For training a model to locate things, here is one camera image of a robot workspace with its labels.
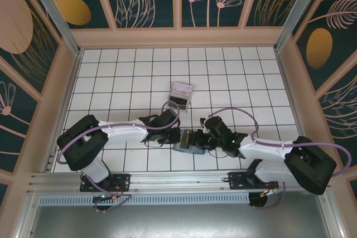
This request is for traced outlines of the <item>blue card holder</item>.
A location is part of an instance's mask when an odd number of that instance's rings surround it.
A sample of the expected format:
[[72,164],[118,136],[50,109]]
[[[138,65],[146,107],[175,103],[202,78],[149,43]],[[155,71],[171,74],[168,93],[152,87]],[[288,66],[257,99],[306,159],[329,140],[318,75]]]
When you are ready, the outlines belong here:
[[186,153],[186,154],[197,154],[197,155],[204,155],[206,153],[206,149],[204,148],[199,148],[194,146],[195,148],[193,150],[184,150],[180,148],[180,143],[174,144],[173,145],[173,150],[181,153]]

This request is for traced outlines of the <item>black card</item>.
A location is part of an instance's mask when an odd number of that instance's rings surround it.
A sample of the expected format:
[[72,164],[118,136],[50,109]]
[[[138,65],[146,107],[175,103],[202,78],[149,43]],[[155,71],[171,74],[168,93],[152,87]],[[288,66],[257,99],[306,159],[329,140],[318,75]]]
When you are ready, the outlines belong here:
[[175,97],[175,96],[170,96],[170,101],[173,103],[176,103],[177,106],[180,108],[180,110],[186,110],[187,109],[187,99]]

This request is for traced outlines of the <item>clear plastic box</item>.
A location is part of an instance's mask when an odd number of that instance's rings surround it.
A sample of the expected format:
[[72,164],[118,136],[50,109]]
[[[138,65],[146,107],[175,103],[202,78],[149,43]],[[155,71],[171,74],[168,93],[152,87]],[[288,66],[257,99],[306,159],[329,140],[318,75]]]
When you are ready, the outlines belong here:
[[169,106],[170,106],[170,107],[175,107],[175,103],[173,103],[173,102],[170,101],[170,96],[175,96],[175,97],[187,99],[187,109],[186,109],[186,110],[180,110],[180,111],[183,111],[183,112],[186,112],[186,113],[187,113],[188,110],[191,108],[191,101],[192,101],[193,92],[192,92],[191,96],[188,97],[188,98],[187,98],[187,97],[183,97],[183,96],[174,95],[174,94],[172,93],[172,86],[171,86],[171,91],[170,91],[169,96],[168,96]]

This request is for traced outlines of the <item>pink floral card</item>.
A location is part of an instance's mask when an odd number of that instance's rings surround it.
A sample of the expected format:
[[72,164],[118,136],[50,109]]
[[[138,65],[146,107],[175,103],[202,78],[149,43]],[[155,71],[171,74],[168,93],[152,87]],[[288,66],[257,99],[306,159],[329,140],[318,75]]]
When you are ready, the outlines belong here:
[[180,82],[174,82],[172,86],[172,93],[174,95],[190,97],[193,92],[193,86],[188,84],[183,84]]

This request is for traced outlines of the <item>grey metal sheet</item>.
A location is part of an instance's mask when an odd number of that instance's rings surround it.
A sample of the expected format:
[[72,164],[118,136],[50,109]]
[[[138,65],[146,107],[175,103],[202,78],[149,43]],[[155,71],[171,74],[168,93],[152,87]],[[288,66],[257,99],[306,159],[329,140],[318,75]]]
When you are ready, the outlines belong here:
[[35,198],[16,238],[350,238],[330,195],[288,191],[268,210],[242,203],[42,206]]

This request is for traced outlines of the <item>long aluminium mounting rail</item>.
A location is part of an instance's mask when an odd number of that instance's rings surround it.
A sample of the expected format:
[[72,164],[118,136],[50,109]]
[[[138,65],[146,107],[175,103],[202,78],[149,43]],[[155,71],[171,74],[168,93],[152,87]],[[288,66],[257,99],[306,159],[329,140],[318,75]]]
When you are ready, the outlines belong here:
[[[228,192],[223,179],[230,170],[130,172],[130,194]],[[34,173],[26,185],[28,194],[80,194],[80,173]]]

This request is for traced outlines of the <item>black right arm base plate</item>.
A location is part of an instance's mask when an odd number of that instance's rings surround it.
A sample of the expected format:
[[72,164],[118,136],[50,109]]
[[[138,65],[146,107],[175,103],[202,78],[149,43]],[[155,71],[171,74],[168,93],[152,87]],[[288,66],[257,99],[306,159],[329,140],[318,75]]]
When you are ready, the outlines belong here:
[[268,190],[279,189],[278,182],[263,182],[255,174],[249,172],[229,172],[223,181],[231,190]]

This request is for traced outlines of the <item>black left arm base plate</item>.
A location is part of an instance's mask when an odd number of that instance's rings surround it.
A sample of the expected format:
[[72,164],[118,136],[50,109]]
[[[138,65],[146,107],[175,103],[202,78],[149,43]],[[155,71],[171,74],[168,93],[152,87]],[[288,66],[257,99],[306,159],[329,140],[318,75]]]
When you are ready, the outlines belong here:
[[[80,179],[80,192],[99,192],[83,174]],[[113,174],[97,183],[97,186],[109,192],[121,193],[129,191],[130,183],[131,176],[129,174]]]

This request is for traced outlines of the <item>aluminium side rail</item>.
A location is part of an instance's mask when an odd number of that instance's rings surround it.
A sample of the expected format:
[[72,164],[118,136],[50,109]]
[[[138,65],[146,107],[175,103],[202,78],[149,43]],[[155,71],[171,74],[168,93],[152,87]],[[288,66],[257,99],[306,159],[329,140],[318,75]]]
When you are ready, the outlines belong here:
[[278,53],[278,63],[283,72],[298,133],[315,142],[316,132],[310,110],[313,107],[312,85],[302,59],[295,50],[287,48]]
[[70,63],[64,65],[64,70],[55,69],[55,81],[50,86],[51,103],[46,107],[46,111],[53,117],[53,121],[46,126],[51,131],[46,143],[44,159],[40,169],[41,173],[46,173],[52,169],[53,161],[57,152],[56,140],[62,133],[66,113],[72,96],[72,90],[76,82],[76,77],[83,58],[83,50],[80,49],[73,56]]

